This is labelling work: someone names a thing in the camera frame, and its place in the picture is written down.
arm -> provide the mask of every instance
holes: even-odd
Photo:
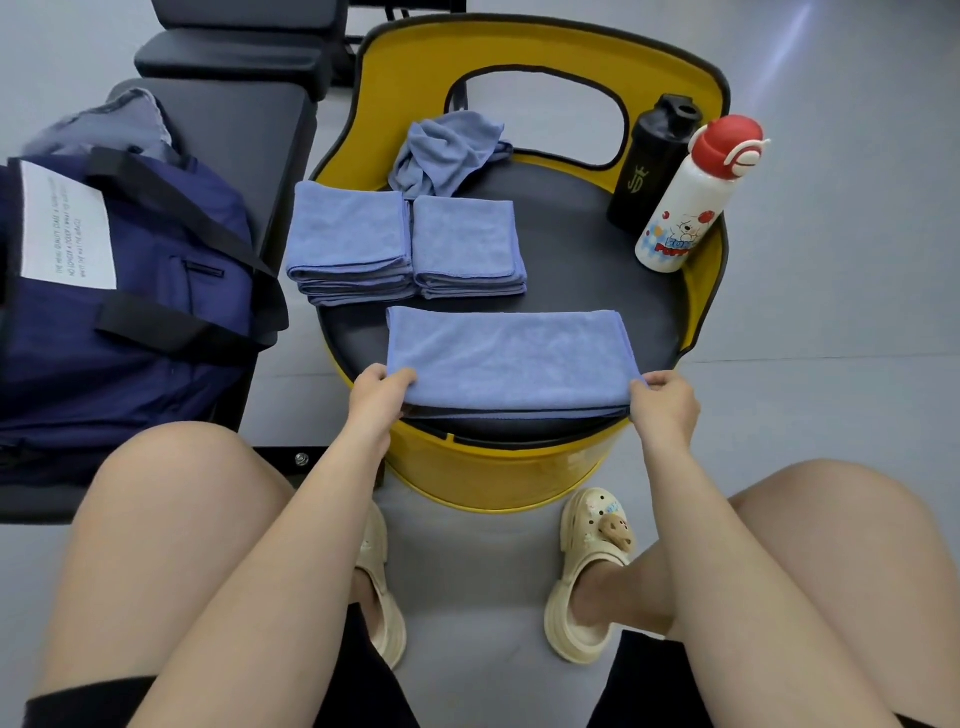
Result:
[[[340,650],[373,482],[407,387],[374,365],[343,432],[213,597],[131,723],[312,725]]]
[[[699,415],[676,373],[635,382],[650,474],[690,665],[718,728],[900,724],[806,595],[690,453]]]

person's left hand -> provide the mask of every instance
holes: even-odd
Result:
[[[400,419],[407,388],[415,381],[417,373],[412,369],[387,376],[383,364],[371,364],[353,382],[344,431],[369,440],[382,458],[390,448],[390,428]]]

navy blue bag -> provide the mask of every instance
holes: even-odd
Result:
[[[24,160],[104,193],[116,290],[20,276]],[[243,199],[193,158],[13,159],[0,242],[4,222],[0,484],[85,483],[136,433],[205,418],[288,326]]]

black strap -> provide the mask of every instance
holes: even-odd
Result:
[[[96,329],[173,359],[226,367],[249,364],[273,345],[123,291],[107,293]]]
[[[170,356],[207,363],[240,363],[249,360],[251,352],[271,347],[276,342],[276,333],[290,326],[286,299],[276,273],[257,257],[247,241],[208,217],[139,157],[97,147],[90,153],[86,180],[106,192],[120,193],[141,206],[169,215],[208,248],[247,266],[253,275],[251,339],[246,345],[236,341],[245,337],[229,329],[119,291],[106,295],[98,330]],[[123,310],[127,305],[135,305],[139,314],[148,317],[142,325]],[[160,328],[171,330],[164,336],[157,333]],[[220,346],[232,352],[227,361],[214,351]]]

crumpled towel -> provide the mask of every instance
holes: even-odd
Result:
[[[94,147],[180,162],[163,112],[146,88],[130,88],[102,106],[62,118],[27,142],[22,155],[82,155]]]
[[[409,210],[399,192],[298,182],[287,276],[314,305],[410,298],[417,286]]]
[[[413,207],[414,280],[424,298],[526,293],[513,202],[418,197]]]
[[[514,153],[514,145],[500,139],[503,129],[476,111],[411,124],[388,178],[390,187],[406,200],[452,197],[471,172]]]
[[[438,313],[387,309],[387,371],[417,370],[411,418],[626,415],[640,378],[616,311]]]

